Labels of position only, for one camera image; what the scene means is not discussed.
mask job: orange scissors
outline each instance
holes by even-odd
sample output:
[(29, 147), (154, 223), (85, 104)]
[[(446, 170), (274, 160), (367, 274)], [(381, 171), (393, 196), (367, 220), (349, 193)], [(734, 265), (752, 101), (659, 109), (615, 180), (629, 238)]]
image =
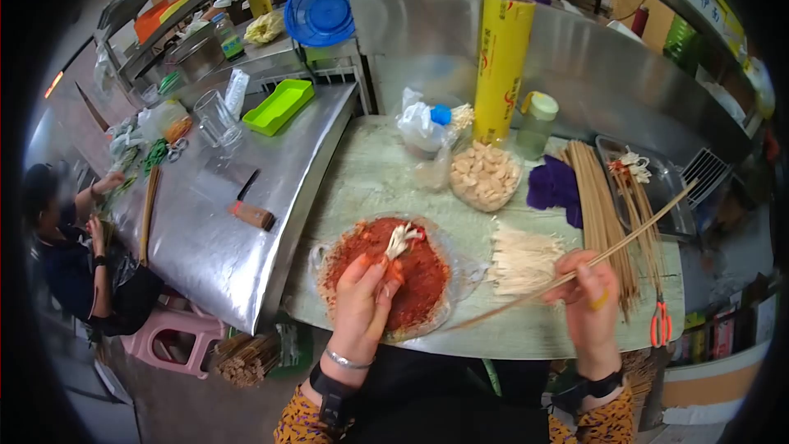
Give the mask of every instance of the orange scissors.
[(671, 339), (671, 316), (666, 311), (663, 292), (660, 290), (657, 290), (657, 303), (655, 313), (652, 315), (652, 325), (649, 327), (649, 337), (655, 348), (666, 346)]

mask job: silver bracelet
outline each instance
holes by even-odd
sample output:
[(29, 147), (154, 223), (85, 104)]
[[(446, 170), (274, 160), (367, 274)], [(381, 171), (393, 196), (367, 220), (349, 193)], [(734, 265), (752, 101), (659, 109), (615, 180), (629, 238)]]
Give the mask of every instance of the silver bracelet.
[(337, 363), (338, 365), (346, 369), (366, 369), (372, 365), (372, 362), (376, 361), (376, 358), (372, 357), (372, 361), (370, 363), (351, 362), (350, 360), (346, 359), (344, 356), (340, 356), (334, 353), (333, 351), (331, 351), (329, 347), (326, 347), (326, 349), (323, 352), (329, 355), (329, 358), (331, 359), (332, 362)]

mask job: black watch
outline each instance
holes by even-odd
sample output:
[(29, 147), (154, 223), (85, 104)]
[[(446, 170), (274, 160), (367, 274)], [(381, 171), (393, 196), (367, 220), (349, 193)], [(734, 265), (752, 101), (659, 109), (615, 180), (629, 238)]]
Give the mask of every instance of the black watch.
[(590, 381), (586, 377), (576, 374), (573, 378), (574, 385), (569, 390), (555, 394), (551, 397), (551, 401), (557, 408), (568, 412), (570, 415), (575, 415), (581, 408), (581, 402), (584, 398), (587, 396), (595, 398), (606, 397), (623, 384), (624, 376), (624, 366), (618, 372), (613, 372), (599, 381)]
[(321, 362), (315, 364), (309, 375), (309, 384), (323, 396), (321, 422), (331, 428), (342, 427), (347, 423), (347, 416), (343, 414), (343, 403), (353, 396), (358, 389), (338, 382), (321, 370)]

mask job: pink plastic stool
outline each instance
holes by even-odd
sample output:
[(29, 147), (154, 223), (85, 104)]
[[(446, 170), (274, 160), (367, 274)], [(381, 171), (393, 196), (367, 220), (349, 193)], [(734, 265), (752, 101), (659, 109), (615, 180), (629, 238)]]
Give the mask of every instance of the pink plastic stool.
[[(157, 304), (143, 327), (131, 336), (121, 336), (126, 353), (153, 367), (190, 374), (198, 379), (206, 379), (208, 372), (201, 370), (208, 346), (213, 340), (223, 340), (227, 329), (219, 319), (201, 311), (189, 302), (193, 312), (180, 311)], [(162, 360), (153, 351), (156, 336), (163, 331), (180, 331), (195, 336), (192, 352), (186, 364)]]

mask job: chili powder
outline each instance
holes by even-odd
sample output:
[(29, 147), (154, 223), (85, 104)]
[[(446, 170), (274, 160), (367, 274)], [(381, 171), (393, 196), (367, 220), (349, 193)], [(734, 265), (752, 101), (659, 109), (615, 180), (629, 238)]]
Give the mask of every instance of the chili powder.
[[(328, 263), (326, 289), (337, 291), (340, 276), (359, 255), (367, 253), (373, 264), (379, 261), (387, 250), (392, 231), (407, 223), (398, 218), (378, 218), (361, 222), (353, 232), (343, 235)], [(409, 247), (398, 257), (406, 283), (392, 299), (387, 331), (408, 329), (429, 321), (447, 286), (449, 268), (430, 247), (429, 240), (429, 237), (423, 241), (409, 240)]]

